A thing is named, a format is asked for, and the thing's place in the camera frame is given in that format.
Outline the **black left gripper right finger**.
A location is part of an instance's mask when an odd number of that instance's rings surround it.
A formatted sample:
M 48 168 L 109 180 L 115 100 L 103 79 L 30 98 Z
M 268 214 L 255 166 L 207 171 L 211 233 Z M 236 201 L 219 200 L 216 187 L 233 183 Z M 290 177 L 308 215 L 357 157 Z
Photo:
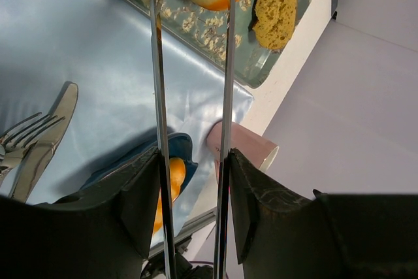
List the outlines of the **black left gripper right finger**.
M 303 197 L 231 151 L 230 193 L 246 278 L 416 278 L 417 196 Z

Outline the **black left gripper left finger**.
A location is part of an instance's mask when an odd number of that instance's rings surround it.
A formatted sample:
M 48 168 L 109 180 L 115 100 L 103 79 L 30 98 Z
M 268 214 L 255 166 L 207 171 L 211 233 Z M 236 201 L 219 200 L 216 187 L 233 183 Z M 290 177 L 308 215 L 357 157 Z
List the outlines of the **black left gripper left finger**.
M 2 278 L 139 278 L 159 195 L 151 148 L 55 203 L 1 198 Z

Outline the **striped croissant bread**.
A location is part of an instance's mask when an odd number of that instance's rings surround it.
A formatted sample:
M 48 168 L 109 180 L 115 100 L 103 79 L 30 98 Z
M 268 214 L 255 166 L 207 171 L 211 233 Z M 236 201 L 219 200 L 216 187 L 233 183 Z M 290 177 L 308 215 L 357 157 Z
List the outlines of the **striped croissant bread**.
M 171 200 L 174 202 L 180 194 L 181 186 L 185 180 L 186 167 L 185 162 L 179 157 L 173 157 L 169 160 L 170 168 L 170 188 Z M 160 230 L 163 225 L 162 201 L 159 195 L 155 220 L 153 225 L 153 235 Z

